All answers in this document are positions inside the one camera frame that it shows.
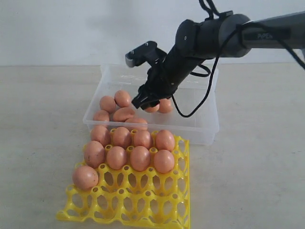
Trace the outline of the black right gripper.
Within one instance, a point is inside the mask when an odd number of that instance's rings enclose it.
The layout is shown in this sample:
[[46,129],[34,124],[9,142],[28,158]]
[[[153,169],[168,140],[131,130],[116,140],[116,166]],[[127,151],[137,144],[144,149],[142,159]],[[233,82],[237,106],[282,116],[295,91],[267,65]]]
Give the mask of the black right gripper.
[[182,62],[164,61],[151,67],[147,81],[138,89],[132,105],[142,110],[155,107],[160,103],[159,99],[170,98],[187,75],[188,66]]

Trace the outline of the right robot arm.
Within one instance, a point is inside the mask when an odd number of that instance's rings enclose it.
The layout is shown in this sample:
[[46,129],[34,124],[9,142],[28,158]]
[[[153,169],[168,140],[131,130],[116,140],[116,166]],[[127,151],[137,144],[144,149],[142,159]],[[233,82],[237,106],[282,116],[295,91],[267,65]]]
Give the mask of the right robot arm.
[[285,49],[293,52],[305,47],[305,14],[297,12],[260,21],[242,14],[223,12],[217,19],[196,23],[183,21],[169,52],[154,41],[133,49],[125,56],[129,67],[148,63],[147,80],[133,98],[135,108],[146,109],[170,98],[193,70],[210,59],[240,58],[251,49]]

